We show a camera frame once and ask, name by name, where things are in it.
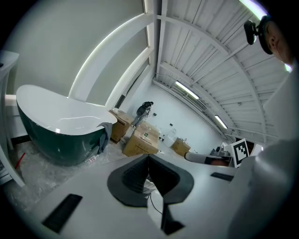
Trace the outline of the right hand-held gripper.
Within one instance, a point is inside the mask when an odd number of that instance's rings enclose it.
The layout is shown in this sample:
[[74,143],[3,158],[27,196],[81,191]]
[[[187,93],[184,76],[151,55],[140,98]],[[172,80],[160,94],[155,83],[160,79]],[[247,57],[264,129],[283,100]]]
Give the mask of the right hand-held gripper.
[[232,168],[240,167],[242,161],[247,157],[249,157],[249,152],[245,139],[226,146],[221,144],[207,157],[192,152],[186,152],[184,155],[184,158],[190,162]]

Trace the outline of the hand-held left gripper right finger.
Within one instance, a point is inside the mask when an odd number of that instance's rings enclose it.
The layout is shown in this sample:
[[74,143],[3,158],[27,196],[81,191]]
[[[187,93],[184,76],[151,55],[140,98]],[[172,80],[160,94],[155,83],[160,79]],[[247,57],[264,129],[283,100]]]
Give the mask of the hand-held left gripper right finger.
[[194,186],[193,176],[183,168],[155,155],[148,155],[149,176],[165,204],[183,202]]

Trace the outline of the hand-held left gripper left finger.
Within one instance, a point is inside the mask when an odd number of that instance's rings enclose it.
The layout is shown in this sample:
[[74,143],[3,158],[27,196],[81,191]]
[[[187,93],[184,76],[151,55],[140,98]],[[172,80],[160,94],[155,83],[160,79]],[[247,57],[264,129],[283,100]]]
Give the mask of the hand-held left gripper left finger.
[[110,193],[125,206],[146,208],[143,192],[149,175],[148,155],[141,155],[111,172],[107,180]]

